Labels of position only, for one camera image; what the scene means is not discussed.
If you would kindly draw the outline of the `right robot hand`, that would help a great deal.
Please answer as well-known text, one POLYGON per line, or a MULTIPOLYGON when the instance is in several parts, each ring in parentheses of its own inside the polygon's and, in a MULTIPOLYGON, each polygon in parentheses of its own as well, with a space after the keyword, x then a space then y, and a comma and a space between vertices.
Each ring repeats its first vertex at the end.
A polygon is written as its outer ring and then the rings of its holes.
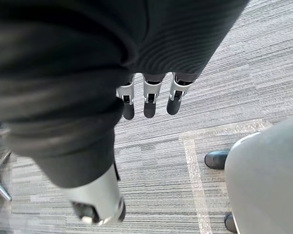
POLYGON ((174 115, 237 21, 246 0, 0 0, 0 124, 6 144, 33 159, 78 218, 123 221, 114 127, 155 114, 173 74, 174 115))

